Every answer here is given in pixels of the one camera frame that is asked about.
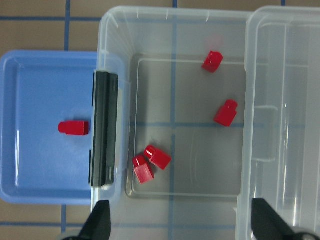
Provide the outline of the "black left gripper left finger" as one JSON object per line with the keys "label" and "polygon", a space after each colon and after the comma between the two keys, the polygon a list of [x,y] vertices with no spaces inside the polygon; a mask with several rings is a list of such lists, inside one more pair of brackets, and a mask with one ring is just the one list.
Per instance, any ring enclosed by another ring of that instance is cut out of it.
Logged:
{"label": "black left gripper left finger", "polygon": [[111,211],[108,200],[99,200],[83,225],[81,240],[108,240],[111,235]]}

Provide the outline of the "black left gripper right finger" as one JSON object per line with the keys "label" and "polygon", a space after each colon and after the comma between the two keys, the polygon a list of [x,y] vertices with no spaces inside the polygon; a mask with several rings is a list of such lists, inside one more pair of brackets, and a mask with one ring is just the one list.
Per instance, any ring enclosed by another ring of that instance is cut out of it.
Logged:
{"label": "black left gripper right finger", "polygon": [[251,230],[257,240],[293,240],[295,234],[263,198],[251,201]]}

